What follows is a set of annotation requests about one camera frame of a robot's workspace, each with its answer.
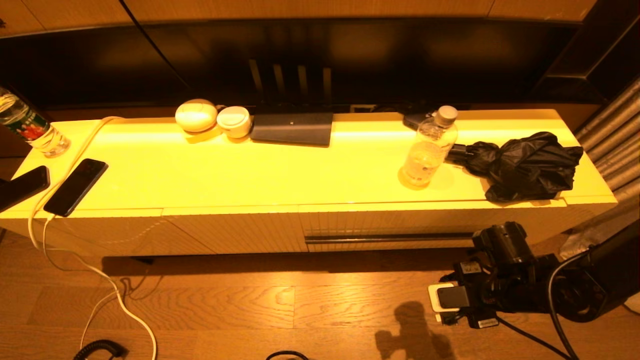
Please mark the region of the white round lidded jar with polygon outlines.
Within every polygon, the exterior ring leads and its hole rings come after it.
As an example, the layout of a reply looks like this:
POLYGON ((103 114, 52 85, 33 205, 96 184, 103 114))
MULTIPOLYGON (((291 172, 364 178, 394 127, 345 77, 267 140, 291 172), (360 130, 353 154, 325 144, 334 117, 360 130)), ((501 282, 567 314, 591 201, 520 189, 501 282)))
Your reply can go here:
POLYGON ((216 121, 221 131, 232 139, 248 136, 253 126, 249 110, 239 105, 225 107, 219 111, 216 121))

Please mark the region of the cream ribbed cabinet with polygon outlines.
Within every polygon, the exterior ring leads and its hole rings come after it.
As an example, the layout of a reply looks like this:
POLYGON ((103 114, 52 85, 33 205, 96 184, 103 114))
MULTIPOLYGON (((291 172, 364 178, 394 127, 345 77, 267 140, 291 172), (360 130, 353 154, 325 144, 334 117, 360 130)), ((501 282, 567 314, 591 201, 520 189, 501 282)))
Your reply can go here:
MULTIPOLYGON (((84 256, 301 253, 311 252, 300 219, 306 211, 562 201, 563 232, 617 205, 587 155, 573 189, 551 200, 488 202, 489 183, 451 164, 428 186, 409 187, 400 169, 414 137, 398 112, 336 114, 326 148, 223 134, 194 142, 172 118, 115 118, 83 153, 108 169, 73 214, 53 219, 46 243, 84 256)), ((527 237, 530 244, 546 239, 527 237)))

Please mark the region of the small black flat device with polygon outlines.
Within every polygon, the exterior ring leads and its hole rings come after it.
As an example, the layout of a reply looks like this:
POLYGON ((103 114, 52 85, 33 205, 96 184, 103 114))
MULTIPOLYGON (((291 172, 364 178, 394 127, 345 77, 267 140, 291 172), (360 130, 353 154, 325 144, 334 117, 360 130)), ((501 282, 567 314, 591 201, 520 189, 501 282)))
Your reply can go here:
POLYGON ((420 125, 430 118, 432 118, 432 114, 429 112, 405 114, 402 119, 402 124, 416 132, 420 125))

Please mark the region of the water bottle with green label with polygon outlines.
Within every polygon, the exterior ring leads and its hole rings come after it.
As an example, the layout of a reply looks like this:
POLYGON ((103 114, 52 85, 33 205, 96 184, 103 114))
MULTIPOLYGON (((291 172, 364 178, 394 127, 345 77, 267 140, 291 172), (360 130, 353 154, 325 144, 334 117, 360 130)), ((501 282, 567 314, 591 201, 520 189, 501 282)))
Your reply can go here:
POLYGON ((21 137, 47 158, 59 157, 70 140, 38 114, 25 101, 0 86, 0 125, 21 137))

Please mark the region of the black smartphone on charger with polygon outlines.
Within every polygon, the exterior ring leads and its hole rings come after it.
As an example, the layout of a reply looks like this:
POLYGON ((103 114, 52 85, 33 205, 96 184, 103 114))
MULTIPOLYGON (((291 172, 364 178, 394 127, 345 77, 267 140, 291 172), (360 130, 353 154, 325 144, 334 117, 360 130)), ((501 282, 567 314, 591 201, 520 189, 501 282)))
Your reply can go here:
POLYGON ((83 159, 48 199, 44 211, 64 218, 71 215, 108 167, 103 161, 83 159))

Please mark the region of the cabinet drawer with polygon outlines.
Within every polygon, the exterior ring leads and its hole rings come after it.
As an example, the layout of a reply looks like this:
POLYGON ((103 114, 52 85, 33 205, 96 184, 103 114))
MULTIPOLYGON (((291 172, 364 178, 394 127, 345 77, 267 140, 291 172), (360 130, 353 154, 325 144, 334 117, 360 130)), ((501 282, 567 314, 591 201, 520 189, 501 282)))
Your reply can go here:
POLYGON ((311 252, 387 249, 471 248, 476 231, 507 222, 521 224, 529 240, 562 232, 569 208, 563 201, 544 206, 418 209, 306 210, 300 212, 311 252))

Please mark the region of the black flat television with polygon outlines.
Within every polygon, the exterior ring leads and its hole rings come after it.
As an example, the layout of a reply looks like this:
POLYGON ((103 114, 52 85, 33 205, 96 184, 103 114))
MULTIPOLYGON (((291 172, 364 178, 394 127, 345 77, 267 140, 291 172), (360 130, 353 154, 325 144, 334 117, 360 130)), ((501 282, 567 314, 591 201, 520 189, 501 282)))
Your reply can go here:
POLYGON ((464 104, 530 95, 578 32, 487 19, 145 23, 0 38, 0 85, 37 109, 464 104))

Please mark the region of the white egg-shaped device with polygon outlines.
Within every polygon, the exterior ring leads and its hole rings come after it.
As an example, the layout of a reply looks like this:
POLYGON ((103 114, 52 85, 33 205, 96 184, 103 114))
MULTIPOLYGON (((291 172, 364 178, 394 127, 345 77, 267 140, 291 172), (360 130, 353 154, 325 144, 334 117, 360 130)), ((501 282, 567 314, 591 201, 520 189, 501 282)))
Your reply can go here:
POLYGON ((196 98, 179 105, 174 120, 184 132, 200 133, 215 127, 217 115, 218 110, 212 102, 196 98))

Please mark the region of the dark grey flat box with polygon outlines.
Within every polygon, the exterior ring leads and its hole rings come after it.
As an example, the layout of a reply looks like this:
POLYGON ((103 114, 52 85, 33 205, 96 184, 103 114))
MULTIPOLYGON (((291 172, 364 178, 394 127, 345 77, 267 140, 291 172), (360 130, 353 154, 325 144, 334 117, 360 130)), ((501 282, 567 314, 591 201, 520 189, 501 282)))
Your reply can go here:
POLYGON ((327 148, 333 118, 331 112, 256 114, 249 136, 254 142, 327 148))

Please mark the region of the black umbrella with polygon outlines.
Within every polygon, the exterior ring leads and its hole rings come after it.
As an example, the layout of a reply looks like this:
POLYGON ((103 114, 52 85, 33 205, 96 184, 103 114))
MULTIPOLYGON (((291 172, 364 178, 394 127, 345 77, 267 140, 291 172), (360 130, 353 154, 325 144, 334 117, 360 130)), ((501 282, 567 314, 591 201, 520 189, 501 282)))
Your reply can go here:
POLYGON ((571 191, 584 153, 582 146, 562 146, 555 134, 542 131, 502 146, 484 141, 455 144, 445 161, 487 179, 485 198, 506 204, 551 200, 571 191))

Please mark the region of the dark wooden shelf unit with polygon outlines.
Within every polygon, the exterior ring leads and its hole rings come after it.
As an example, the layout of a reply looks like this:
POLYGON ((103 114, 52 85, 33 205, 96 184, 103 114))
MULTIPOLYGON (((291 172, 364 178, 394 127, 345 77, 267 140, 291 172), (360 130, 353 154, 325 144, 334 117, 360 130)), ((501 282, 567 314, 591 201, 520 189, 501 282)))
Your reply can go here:
POLYGON ((527 96, 539 103, 604 104, 640 73, 640 0, 596 0, 527 96))

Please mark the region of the clear bottle with white cap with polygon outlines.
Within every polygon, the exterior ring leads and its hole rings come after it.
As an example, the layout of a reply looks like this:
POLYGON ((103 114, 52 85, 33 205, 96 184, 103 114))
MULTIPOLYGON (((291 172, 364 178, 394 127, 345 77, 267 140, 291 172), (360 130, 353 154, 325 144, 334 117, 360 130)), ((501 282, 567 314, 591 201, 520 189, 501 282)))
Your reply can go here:
POLYGON ((455 121, 458 110, 442 105, 423 122, 414 137, 402 166, 402 174, 412 187, 426 187, 458 139, 455 121))

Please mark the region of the grey curtain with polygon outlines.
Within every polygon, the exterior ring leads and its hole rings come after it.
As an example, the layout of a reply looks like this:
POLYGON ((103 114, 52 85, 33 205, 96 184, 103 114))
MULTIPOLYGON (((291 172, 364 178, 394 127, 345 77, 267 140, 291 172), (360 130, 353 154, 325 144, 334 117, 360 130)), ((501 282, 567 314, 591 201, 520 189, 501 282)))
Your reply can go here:
POLYGON ((640 76, 577 133, 617 205, 575 227, 560 248, 568 259, 622 230, 640 228, 640 76))

